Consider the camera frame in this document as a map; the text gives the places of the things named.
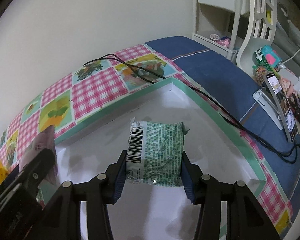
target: silver screw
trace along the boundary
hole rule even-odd
[[[70,187],[70,185],[71,185],[71,181],[69,181],[69,180],[67,180],[64,183],[62,183],[63,187]]]
[[[211,179],[211,177],[210,177],[209,174],[202,174],[201,179],[203,179],[203,180],[209,180],[209,179]]]
[[[97,179],[103,180],[103,179],[105,179],[106,177],[107,177],[106,174],[100,173],[100,174],[97,176]]]
[[[244,181],[238,180],[238,181],[237,181],[237,185],[238,185],[239,187],[244,187],[246,184],[245,184]]]

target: blue bedsheet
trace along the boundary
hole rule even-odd
[[[232,62],[196,41],[186,37],[169,37],[146,43],[165,55],[205,88],[237,120],[250,131],[266,139],[279,151],[288,151],[283,130],[279,130],[267,113],[255,103],[252,94],[260,87]],[[277,175],[293,207],[292,221],[300,209],[300,149],[295,164],[283,162],[275,153],[258,144],[259,149]],[[295,151],[288,159],[295,158]]]

